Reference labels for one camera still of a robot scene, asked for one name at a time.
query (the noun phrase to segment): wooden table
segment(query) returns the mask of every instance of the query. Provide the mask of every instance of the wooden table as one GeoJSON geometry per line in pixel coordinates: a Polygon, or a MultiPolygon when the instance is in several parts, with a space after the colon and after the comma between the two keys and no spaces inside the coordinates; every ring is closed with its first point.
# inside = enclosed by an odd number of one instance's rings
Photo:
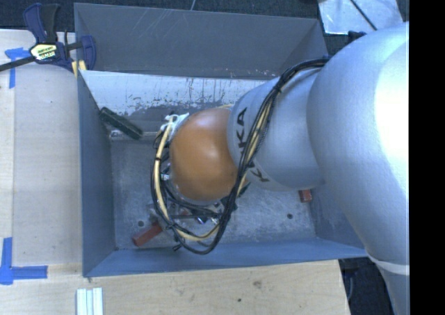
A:
{"type": "MultiPolygon", "coordinates": [[[[0,64],[9,61],[5,49],[28,48],[32,44],[33,36],[27,31],[0,30],[0,64]]],[[[26,73],[42,74],[46,69],[54,72],[62,68],[32,63],[26,73]]],[[[38,206],[26,204],[23,199],[14,200],[17,194],[14,168],[19,167],[15,165],[15,128],[20,126],[15,126],[15,89],[9,88],[9,80],[9,71],[0,73],[0,248],[3,238],[11,237],[17,228],[27,227],[30,239],[33,232],[38,239],[42,230],[49,238],[60,237],[57,233],[60,225],[54,225],[57,218],[46,222],[35,220],[34,224],[32,211],[38,206]],[[26,222],[17,219],[22,214],[29,215],[26,222]]],[[[45,153],[39,149],[34,152],[45,153]]],[[[57,213],[50,202],[46,207],[49,215],[57,213]]],[[[75,245],[76,242],[71,242],[67,247],[75,245]]],[[[70,254],[72,257],[65,255],[67,261],[61,264],[56,255],[48,256],[51,261],[45,262],[47,279],[15,280],[12,285],[0,285],[0,314],[74,314],[76,290],[96,287],[103,290],[106,315],[350,314],[336,260],[87,279],[81,274],[79,250],[71,250],[70,254]]],[[[36,257],[44,258],[45,254],[36,257]]]]}

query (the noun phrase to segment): blue clamp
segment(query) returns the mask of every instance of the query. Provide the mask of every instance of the blue clamp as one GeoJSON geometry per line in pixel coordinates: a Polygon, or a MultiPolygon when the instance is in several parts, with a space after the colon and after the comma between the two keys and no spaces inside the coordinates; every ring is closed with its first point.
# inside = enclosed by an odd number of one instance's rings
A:
{"type": "Polygon", "coordinates": [[[28,57],[0,65],[0,72],[31,62],[57,65],[73,72],[72,63],[74,61],[70,57],[70,51],[80,48],[83,50],[82,59],[86,68],[93,69],[96,63],[96,45],[91,35],[84,35],[80,41],[68,44],[65,33],[65,44],[58,41],[54,19],[59,8],[60,6],[57,4],[35,3],[24,11],[25,25],[28,31],[34,35],[35,45],[29,49],[28,57]]]}
{"type": "Polygon", "coordinates": [[[3,239],[1,252],[0,284],[11,285],[14,280],[48,278],[48,266],[12,267],[13,238],[3,239]]]}

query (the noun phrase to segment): gray box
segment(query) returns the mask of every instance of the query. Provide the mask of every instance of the gray box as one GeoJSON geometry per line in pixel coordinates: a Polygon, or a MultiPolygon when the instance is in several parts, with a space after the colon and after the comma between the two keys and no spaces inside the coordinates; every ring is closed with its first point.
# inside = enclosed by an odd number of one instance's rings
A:
{"type": "Polygon", "coordinates": [[[76,34],[91,34],[97,43],[95,71],[78,79],[84,276],[366,255],[324,186],[313,190],[309,204],[296,192],[249,187],[206,256],[173,251],[167,232],[143,248],[131,242],[138,224],[149,222],[151,138],[165,115],[233,103],[290,65],[325,55],[318,21],[88,4],[75,5],[75,15],[76,34]],[[159,98],[153,98],[155,86],[159,98]],[[99,118],[104,106],[147,137],[117,134],[99,118]]]}

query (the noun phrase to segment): black cable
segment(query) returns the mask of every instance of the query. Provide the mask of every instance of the black cable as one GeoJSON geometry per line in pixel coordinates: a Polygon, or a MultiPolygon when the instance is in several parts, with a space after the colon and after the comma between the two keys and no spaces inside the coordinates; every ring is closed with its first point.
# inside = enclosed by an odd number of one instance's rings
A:
{"type": "Polygon", "coordinates": [[[349,0],[352,2],[352,4],[354,5],[354,7],[356,9],[358,9],[358,11],[360,12],[360,14],[363,16],[363,18],[369,23],[369,25],[373,28],[374,31],[377,31],[377,27],[374,26],[373,22],[371,22],[371,20],[369,19],[368,16],[366,16],[366,13],[363,12],[363,10],[357,5],[357,3],[354,0],[349,0]]]}

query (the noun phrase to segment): yellow cable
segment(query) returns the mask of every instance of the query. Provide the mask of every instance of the yellow cable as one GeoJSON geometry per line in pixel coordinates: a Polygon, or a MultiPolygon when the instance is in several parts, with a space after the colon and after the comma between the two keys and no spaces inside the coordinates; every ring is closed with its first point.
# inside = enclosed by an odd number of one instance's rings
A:
{"type": "MultiPolygon", "coordinates": [[[[162,214],[165,216],[165,218],[169,221],[171,221],[170,216],[168,215],[167,207],[165,206],[165,202],[162,196],[161,192],[161,182],[159,180],[159,168],[161,167],[161,157],[162,157],[162,151],[165,146],[165,142],[167,141],[168,135],[170,134],[170,131],[172,129],[171,122],[173,121],[173,118],[170,118],[169,124],[165,128],[165,131],[163,133],[161,142],[159,143],[158,149],[156,151],[156,159],[154,162],[154,189],[156,191],[156,198],[159,203],[159,207],[162,211],[162,214]]],[[[187,234],[186,232],[181,231],[180,229],[176,229],[177,233],[184,237],[185,239],[191,240],[191,241],[202,241],[204,239],[209,238],[213,234],[215,234],[219,229],[219,225],[216,225],[212,230],[207,232],[206,234],[203,234],[201,236],[194,236],[187,234]]]]}

